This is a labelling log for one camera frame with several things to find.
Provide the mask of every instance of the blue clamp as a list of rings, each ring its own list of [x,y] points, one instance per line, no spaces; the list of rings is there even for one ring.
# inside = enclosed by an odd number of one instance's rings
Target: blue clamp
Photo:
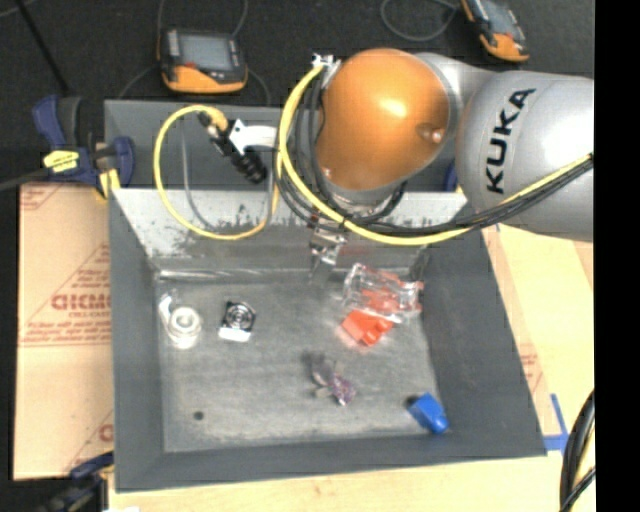
[[[116,137],[111,144],[99,151],[91,151],[76,142],[75,128],[80,98],[62,98],[57,95],[41,99],[32,109],[32,116],[38,130],[52,152],[69,151],[73,157],[65,162],[64,167],[45,167],[51,181],[79,181],[97,188],[105,194],[100,175],[104,172],[96,167],[95,161],[101,157],[114,157],[113,166],[118,171],[118,179],[122,186],[131,182],[134,170],[133,143],[129,137]]]
[[[409,406],[409,412],[420,425],[434,434],[449,428],[444,408],[431,393],[425,393]]]

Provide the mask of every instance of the small metal part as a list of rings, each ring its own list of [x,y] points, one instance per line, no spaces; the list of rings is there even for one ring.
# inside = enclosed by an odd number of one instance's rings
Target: small metal part
[[[342,376],[340,364],[323,354],[310,354],[311,376],[321,387],[316,389],[317,397],[333,396],[340,405],[348,405],[356,395],[350,381]]]
[[[331,271],[338,261],[340,249],[347,239],[317,227],[313,231],[309,247],[311,248],[311,281],[314,284],[324,284],[329,279]]]
[[[160,319],[167,331],[167,336],[174,347],[181,350],[193,347],[202,331],[202,317],[189,306],[179,306],[172,309],[173,297],[167,293],[162,296],[158,304]]]
[[[246,302],[227,302],[218,335],[229,341],[247,342],[256,320],[255,310]]]

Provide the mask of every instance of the black device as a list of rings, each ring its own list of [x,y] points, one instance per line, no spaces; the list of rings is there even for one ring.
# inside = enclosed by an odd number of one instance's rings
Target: black device
[[[158,60],[164,83],[178,93],[229,93],[247,83],[243,52],[229,34],[165,28],[160,34]]]

